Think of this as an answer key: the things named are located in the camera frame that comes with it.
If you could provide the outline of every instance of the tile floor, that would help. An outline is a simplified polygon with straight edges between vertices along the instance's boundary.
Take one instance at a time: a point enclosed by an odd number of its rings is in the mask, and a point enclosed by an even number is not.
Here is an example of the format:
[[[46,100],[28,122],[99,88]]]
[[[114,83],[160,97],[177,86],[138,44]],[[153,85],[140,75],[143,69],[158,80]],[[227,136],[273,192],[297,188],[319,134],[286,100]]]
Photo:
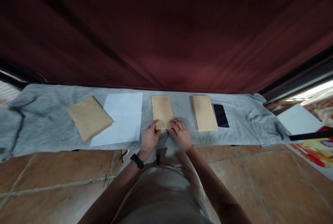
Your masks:
[[[333,181],[285,146],[199,150],[253,223],[333,223]],[[117,174],[119,157],[81,150],[0,163],[0,223],[77,223]]]

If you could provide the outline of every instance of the hand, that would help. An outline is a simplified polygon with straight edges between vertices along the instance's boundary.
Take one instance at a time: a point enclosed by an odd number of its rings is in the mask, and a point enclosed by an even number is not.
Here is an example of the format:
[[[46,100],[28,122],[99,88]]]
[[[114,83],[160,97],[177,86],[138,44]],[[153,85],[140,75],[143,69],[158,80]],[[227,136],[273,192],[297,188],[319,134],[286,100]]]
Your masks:
[[[143,133],[141,147],[143,152],[151,154],[156,147],[161,134],[161,130],[156,130],[156,124],[158,122],[158,120],[155,120]]]
[[[176,142],[184,150],[184,152],[188,152],[192,148],[193,144],[190,132],[188,132],[186,125],[177,119],[171,120],[170,125],[173,128],[171,131],[176,139]]]

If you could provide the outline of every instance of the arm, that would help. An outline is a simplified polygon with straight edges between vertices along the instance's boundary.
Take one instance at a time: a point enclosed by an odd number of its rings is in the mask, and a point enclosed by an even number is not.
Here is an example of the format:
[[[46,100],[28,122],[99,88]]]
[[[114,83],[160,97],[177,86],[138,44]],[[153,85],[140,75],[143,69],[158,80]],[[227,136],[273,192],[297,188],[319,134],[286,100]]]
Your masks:
[[[184,123],[174,119],[171,129],[178,145],[184,150],[199,175],[204,190],[221,223],[251,223],[241,206],[225,188],[208,163],[192,144],[191,136]]]
[[[137,156],[143,162],[148,159],[159,140],[161,130],[155,131],[157,123],[158,120],[154,121],[142,135],[142,148]],[[138,180],[136,175],[139,171],[140,169],[136,163],[131,161],[88,209],[79,224],[111,223],[125,195]]]

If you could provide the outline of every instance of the person's left hand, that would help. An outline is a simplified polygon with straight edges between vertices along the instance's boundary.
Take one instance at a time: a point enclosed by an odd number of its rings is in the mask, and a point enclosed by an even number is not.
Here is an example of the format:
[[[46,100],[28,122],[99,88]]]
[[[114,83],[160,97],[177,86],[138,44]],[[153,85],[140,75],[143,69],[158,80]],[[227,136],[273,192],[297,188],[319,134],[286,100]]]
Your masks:
[[[149,154],[153,152],[160,138],[161,130],[155,129],[158,122],[158,120],[155,120],[142,135],[141,149]]]

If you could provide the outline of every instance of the person's right hand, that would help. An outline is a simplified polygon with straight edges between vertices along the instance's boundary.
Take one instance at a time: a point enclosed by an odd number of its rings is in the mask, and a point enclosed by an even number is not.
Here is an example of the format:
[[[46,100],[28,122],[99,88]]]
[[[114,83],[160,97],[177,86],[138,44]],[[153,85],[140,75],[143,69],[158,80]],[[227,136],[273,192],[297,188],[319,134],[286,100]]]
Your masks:
[[[188,152],[192,148],[192,139],[186,125],[177,119],[172,119],[170,125],[172,126],[171,131],[176,142],[184,152]]]

